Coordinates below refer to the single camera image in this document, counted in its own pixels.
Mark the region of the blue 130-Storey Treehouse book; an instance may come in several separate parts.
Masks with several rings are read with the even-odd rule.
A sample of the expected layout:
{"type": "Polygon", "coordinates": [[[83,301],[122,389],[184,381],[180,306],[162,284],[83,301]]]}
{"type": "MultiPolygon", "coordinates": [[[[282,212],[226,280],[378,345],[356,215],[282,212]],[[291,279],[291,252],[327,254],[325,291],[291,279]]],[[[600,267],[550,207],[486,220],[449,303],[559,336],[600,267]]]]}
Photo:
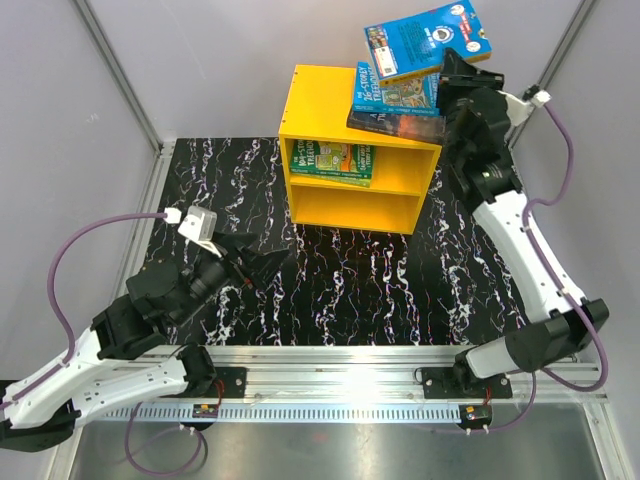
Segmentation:
{"type": "Polygon", "coordinates": [[[448,48],[469,63],[486,60],[492,54],[484,27],[469,1],[454,1],[367,26],[364,35],[382,87],[439,72],[448,48]]]}

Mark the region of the dark Tale of Two Cities book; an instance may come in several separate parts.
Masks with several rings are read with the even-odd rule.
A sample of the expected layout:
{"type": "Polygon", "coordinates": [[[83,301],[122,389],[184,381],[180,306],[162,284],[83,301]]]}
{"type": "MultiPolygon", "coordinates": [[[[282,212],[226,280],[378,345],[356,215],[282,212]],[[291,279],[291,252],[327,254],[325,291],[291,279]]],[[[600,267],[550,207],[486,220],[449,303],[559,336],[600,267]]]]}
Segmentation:
{"type": "Polygon", "coordinates": [[[351,110],[346,120],[349,128],[372,133],[442,145],[445,139],[445,120],[390,113],[371,113],[351,110]]]}

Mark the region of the green 104-Storey Treehouse book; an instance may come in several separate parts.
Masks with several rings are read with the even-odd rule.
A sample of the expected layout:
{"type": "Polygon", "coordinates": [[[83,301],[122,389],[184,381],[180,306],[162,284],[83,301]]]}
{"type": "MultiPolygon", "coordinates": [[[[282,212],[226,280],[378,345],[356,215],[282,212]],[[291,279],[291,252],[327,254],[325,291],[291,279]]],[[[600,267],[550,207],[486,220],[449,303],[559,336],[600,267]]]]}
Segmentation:
{"type": "Polygon", "coordinates": [[[369,181],[376,154],[371,145],[296,140],[289,168],[296,174],[369,181]]]}

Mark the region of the lime green 65-Storey Treehouse book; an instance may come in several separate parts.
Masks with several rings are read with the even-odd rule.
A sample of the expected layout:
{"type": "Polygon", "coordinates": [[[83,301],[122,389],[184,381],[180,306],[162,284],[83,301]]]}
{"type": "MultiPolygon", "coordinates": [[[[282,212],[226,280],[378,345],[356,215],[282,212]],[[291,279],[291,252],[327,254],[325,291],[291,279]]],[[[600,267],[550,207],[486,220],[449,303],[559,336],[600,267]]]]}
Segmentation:
{"type": "Polygon", "coordinates": [[[364,187],[364,188],[371,187],[370,179],[360,179],[360,178],[341,177],[341,176],[327,176],[327,175],[311,175],[311,174],[301,174],[301,177],[315,179],[315,180],[326,180],[330,182],[354,185],[354,186],[364,187]]]}

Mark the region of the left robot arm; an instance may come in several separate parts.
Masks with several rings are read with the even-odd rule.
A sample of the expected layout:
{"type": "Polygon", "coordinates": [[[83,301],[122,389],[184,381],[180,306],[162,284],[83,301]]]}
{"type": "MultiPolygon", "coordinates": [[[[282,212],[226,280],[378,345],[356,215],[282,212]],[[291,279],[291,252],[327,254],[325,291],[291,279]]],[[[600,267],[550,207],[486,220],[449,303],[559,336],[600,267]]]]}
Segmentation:
{"type": "Polygon", "coordinates": [[[224,234],[202,250],[190,269],[173,260],[151,262],[126,282],[126,293],[100,312],[72,354],[51,361],[52,375],[33,374],[1,384],[7,406],[1,447],[40,452],[74,430],[120,407],[158,397],[203,397],[218,378],[205,347],[188,343],[169,358],[141,370],[123,367],[168,342],[169,327],[182,327],[227,286],[265,290],[290,253],[259,253],[256,235],[224,234]]]}

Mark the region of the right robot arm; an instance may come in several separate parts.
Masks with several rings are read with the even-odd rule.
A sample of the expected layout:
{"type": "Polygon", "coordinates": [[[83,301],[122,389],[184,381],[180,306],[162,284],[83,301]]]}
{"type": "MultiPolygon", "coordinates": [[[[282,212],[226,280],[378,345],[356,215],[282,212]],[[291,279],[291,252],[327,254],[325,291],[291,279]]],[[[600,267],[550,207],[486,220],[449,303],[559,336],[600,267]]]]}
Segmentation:
{"type": "Polygon", "coordinates": [[[506,139],[534,110],[546,109],[551,97],[533,86],[518,98],[503,85],[503,75],[445,49],[437,106],[446,120],[442,157],[449,183],[508,267],[528,320],[517,331],[458,354],[453,385],[461,395],[475,397],[507,373],[547,371],[549,364],[594,345],[601,370],[591,388],[597,390],[609,371],[598,336],[609,309],[603,300],[585,296],[551,250],[533,209],[558,201],[527,197],[506,139]]]}

